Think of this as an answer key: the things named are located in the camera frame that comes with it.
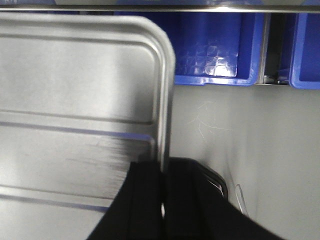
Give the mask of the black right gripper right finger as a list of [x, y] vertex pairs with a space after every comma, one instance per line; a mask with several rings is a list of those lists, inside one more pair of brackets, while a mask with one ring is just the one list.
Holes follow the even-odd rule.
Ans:
[[169, 240], [278, 240], [242, 214], [190, 158], [170, 159], [166, 172], [165, 228]]

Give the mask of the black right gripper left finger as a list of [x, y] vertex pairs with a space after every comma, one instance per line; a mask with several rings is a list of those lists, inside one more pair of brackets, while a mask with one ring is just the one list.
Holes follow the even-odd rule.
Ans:
[[118, 194], [89, 240], [160, 240], [162, 174], [157, 162], [132, 162]]

